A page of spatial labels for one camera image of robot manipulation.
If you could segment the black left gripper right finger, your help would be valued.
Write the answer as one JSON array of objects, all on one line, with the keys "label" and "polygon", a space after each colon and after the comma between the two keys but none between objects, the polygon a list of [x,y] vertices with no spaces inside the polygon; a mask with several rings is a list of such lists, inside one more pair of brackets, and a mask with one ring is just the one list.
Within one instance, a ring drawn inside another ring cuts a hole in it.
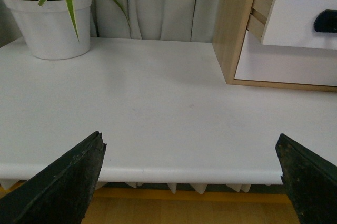
[{"label": "black left gripper right finger", "polygon": [[336,223],[336,166],[281,134],[281,180],[300,223]]}]

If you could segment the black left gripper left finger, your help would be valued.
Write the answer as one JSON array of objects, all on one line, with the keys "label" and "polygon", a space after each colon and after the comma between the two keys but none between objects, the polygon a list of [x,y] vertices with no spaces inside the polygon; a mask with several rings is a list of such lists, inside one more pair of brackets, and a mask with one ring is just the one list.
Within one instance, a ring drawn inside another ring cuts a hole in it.
[{"label": "black left gripper left finger", "polygon": [[81,223],[100,175],[106,144],[94,132],[1,198],[1,223]]}]

